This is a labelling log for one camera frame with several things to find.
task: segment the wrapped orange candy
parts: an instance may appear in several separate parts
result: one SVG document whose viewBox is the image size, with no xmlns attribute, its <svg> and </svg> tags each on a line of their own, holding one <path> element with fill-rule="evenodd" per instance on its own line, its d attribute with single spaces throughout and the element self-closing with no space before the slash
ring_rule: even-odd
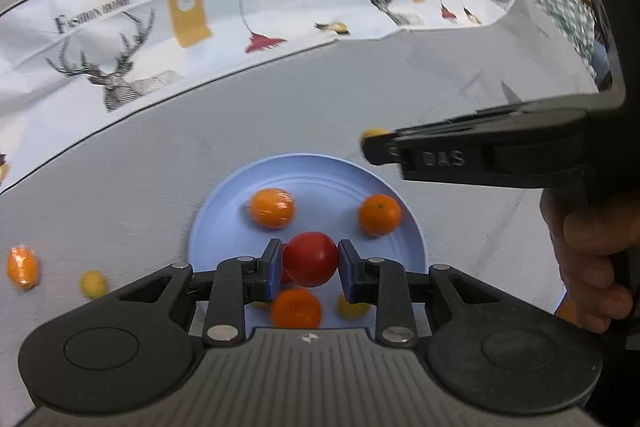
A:
<svg viewBox="0 0 640 427">
<path fill-rule="evenodd" d="M 38 258 L 25 245 L 13 247 L 6 258 L 6 274 L 18 288 L 30 290 L 40 277 Z"/>
</svg>

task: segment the red tomato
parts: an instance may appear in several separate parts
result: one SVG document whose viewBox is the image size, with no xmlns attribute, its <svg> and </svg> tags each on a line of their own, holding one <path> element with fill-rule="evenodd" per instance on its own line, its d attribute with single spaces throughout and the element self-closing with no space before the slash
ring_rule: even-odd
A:
<svg viewBox="0 0 640 427">
<path fill-rule="evenodd" d="M 287 248 L 287 243 L 285 243 L 284 245 L 282 245 L 282 251 L 284 252 L 284 249 Z M 289 274 L 287 273 L 287 271 L 284 269 L 284 264 L 282 266 L 282 277 L 280 277 L 280 284 L 288 284 L 292 281 L 291 277 L 289 276 Z"/>
<path fill-rule="evenodd" d="M 326 283 L 338 267 L 338 248 L 322 232 L 303 232 L 291 239 L 282 254 L 293 282 L 313 288 Z"/>
</svg>

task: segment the blue plate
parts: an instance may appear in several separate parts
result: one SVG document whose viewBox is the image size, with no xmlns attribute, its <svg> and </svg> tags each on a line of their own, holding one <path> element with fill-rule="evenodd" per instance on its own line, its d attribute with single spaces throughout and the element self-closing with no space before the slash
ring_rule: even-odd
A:
<svg viewBox="0 0 640 427">
<path fill-rule="evenodd" d="M 261 188 L 284 188 L 293 196 L 296 215 L 288 227 L 270 230 L 248 216 L 246 205 Z M 401 206 L 400 226 L 372 239 L 358 224 L 358 208 L 372 194 L 388 194 Z M 194 271 L 213 270 L 220 261 L 239 255 L 260 257 L 272 237 L 283 243 L 310 230 L 329 235 L 336 243 L 351 239 L 360 257 L 399 261 L 407 271 L 424 272 L 427 253 L 420 227 L 402 198 L 375 174 L 340 158 L 318 154 L 286 154 L 244 166 L 213 190 L 193 223 L 189 262 Z M 368 327 L 374 310 L 356 321 L 338 315 L 335 305 L 342 292 L 335 275 L 322 286 L 310 288 L 322 303 L 321 328 Z M 247 331 L 270 326 L 269 309 L 244 307 Z"/>
</svg>

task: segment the screw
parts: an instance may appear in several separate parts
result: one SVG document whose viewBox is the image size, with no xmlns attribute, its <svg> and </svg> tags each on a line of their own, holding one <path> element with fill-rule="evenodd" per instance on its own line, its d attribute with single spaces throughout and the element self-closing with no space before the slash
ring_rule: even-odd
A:
<svg viewBox="0 0 640 427">
<path fill-rule="evenodd" d="M 414 332 L 402 326 L 391 326 L 382 330 L 382 338 L 394 344 L 404 344 L 414 337 Z"/>
<path fill-rule="evenodd" d="M 232 341 L 238 336 L 238 329 L 231 324 L 218 324 L 207 330 L 207 336 L 214 341 Z"/>
</svg>

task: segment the green and white checkered fabric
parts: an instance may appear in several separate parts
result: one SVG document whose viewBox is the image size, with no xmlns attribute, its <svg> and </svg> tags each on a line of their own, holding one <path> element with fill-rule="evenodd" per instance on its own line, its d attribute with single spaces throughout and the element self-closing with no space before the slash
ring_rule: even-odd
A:
<svg viewBox="0 0 640 427">
<path fill-rule="evenodd" d="M 531 0 L 549 15 L 560 29 L 585 67 L 595 77 L 591 67 L 593 54 L 595 20 L 591 10 L 580 0 Z"/>
</svg>

